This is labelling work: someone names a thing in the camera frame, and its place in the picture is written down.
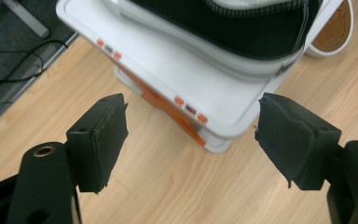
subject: black fabric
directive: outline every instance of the black fabric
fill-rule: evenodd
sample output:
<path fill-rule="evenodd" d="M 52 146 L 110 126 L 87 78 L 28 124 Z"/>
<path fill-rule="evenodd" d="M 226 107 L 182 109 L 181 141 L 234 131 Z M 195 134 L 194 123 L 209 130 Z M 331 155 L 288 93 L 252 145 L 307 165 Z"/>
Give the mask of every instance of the black fabric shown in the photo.
<path fill-rule="evenodd" d="M 336 169 L 324 161 L 339 149 L 341 130 L 289 98 L 265 92 L 259 102 L 255 140 L 289 187 L 293 180 L 302 190 L 321 189 L 326 169 Z"/>
<path fill-rule="evenodd" d="M 131 1 L 222 49 L 257 60 L 279 59 L 301 49 L 320 8 L 320 0 L 309 0 L 308 12 L 299 7 L 265 17 L 237 19 L 214 12 L 204 0 Z"/>
<path fill-rule="evenodd" d="M 252 18 L 267 16 L 275 13 L 282 13 L 285 11 L 291 11 L 303 7 L 306 0 L 292 0 L 288 2 L 282 2 L 275 5 L 266 7 L 251 8 L 251 9 L 229 9 L 221 7 L 216 4 L 214 0 L 204 0 L 208 6 L 216 13 L 232 18 Z"/>

